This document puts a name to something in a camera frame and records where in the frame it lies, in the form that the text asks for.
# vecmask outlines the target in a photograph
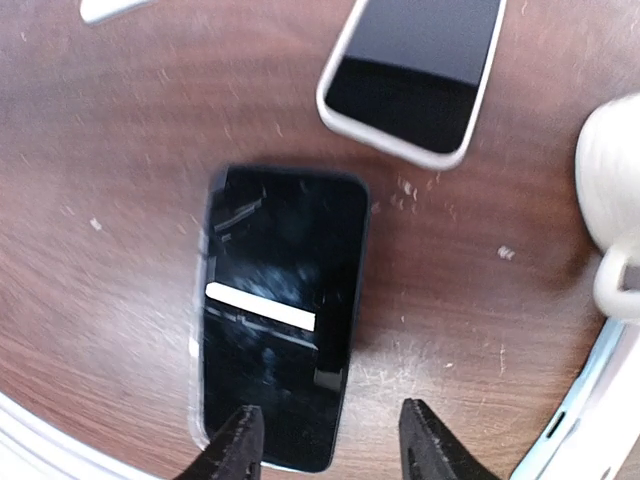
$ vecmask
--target phone screen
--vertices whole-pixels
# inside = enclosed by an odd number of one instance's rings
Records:
[[[212,194],[203,311],[212,438],[259,405],[266,463],[325,470],[354,328],[368,191],[349,176],[232,167]]]
[[[369,0],[325,103],[432,152],[458,150],[500,0]]]

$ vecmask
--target wooden table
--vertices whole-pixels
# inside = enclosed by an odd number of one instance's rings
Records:
[[[468,158],[442,174],[321,124],[314,90],[350,1],[159,0],[96,27],[77,3],[0,5],[0,390],[176,474],[197,453],[187,343],[210,176],[337,168],[376,203],[321,478],[399,479],[409,396],[507,478],[603,323],[573,154],[597,105],[640,90],[637,0],[510,0]],[[417,202],[400,204],[406,180]],[[639,474],[636,449],[619,478]]]

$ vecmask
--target phone case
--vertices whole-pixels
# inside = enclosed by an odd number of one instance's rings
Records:
[[[362,143],[370,145],[378,150],[381,150],[392,155],[401,157],[409,162],[415,163],[423,168],[431,168],[434,170],[449,170],[457,166],[467,151],[471,136],[475,128],[478,114],[480,112],[480,106],[484,97],[484,92],[487,88],[487,82],[489,81],[489,74],[491,72],[491,66],[495,57],[496,46],[498,43],[498,37],[500,36],[500,29],[502,27],[502,21],[504,18],[504,11],[506,6],[506,0],[502,0],[496,19],[496,25],[491,38],[491,44],[489,46],[489,52],[487,54],[487,60],[485,68],[482,73],[480,85],[478,87],[478,96],[471,112],[469,119],[469,125],[464,135],[464,139],[460,148],[450,154],[434,153],[424,148],[418,147],[412,143],[401,140],[397,137],[389,135],[381,130],[378,130],[369,125],[365,125],[357,120],[342,115],[334,110],[330,109],[325,103],[325,96],[329,90],[329,86],[333,81],[333,77],[336,74],[336,70],[340,65],[340,62],[344,56],[344,52],[353,36],[355,28],[358,25],[360,17],[364,12],[365,7],[369,0],[357,0],[355,7],[353,8],[347,23],[340,34],[338,41],[331,52],[329,60],[322,72],[318,88],[316,90],[316,104],[320,118],[325,125],[340,134],[351,137]]]

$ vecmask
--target scratch on table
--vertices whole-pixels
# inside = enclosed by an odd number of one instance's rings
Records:
[[[500,376],[504,375],[504,372],[507,370],[507,364],[504,361],[504,354],[506,349],[504,348],[504,343],[500,344]]]
[[[372,377],[371,375],[369,375],[369,371],[367,370],[367,368],[365,368],[362,364],[358,364],[358,366],[360,367],[360,370],[362,370],[362,375],[366,380],[366,383],[364,383],[364,385],[367,386],[373,384],[373,382],[371,381]]]
[[[478,405],[478,410],[476,411],[476,417],[480,415],[480,410],[482,410],[482,407],[484,407],[484,403],[487,401],[487,397],[482,397],[482,400],[480,401],[480,405]]]
[[[191,221],[193,223],[195,223],[197,226],[200,226],[200,222],[198,222],[198,220],[196,220],[196,217],[194,217],[193,215],[189,215],[191,217]]]
[[[167,75],[167,71],[164,68],[158,72],[158,75],[160,76],[160,82],[162,84],[164,84],[163,79],[166,80],[167,82],[171,81],[171,79],[169,78],[169,75]]]
[[[231,92],[231,95],[236,97],[236,100],[240,100],[240,96],[234,90],[233,85],[231,85],[231,82],[227,82],[227,86],[229,87],[229,91]]]
[[[447,211],[449,212],[449,216],[453,219],[454,222],[458,221],[458,214],[456,213],[455,210],[455,205],[454,204],[448,204],[445,203],[444,204],[445,208],[447,209]]]

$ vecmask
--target ceramic mug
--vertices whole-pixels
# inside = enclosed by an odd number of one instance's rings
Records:
[[[640,324],[640,291],[623,287],[626,269],[640,266],[640,95],[589,117],[576,151],[576,185],[587,228],[606,252],[596,303],[607,316]]]

